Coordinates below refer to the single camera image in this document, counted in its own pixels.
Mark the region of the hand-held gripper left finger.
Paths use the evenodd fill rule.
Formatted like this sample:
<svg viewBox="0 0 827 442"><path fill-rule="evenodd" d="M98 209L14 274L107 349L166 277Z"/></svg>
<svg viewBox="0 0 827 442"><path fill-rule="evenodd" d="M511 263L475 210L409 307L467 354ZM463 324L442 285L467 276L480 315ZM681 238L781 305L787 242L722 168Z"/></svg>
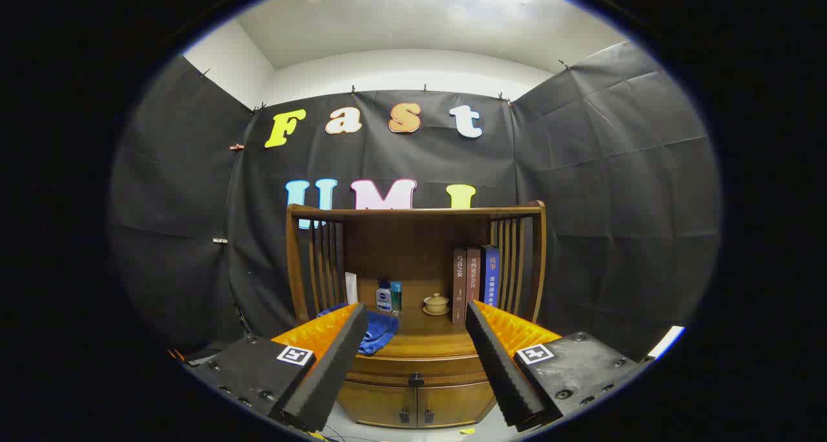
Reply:
<svg viewBox="0 0 827 442"><path fill-rule="evenodd" d="M189 371L250 412L299 430L322 430L368 328L349 304L271 339L247 336Z"/></svg>

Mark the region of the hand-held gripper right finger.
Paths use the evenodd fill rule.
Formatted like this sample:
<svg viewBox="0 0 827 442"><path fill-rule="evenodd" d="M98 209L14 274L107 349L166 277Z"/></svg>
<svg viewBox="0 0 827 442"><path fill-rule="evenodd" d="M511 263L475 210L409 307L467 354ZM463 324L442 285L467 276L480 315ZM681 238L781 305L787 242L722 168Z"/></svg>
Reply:
<svg viewBox="0 0 827 442"><path fill-rule="evenodd" d="M593 334L562 336L477 300L466 305L465 326L506 424L519 432L596 406L644 368Z"/></svg>

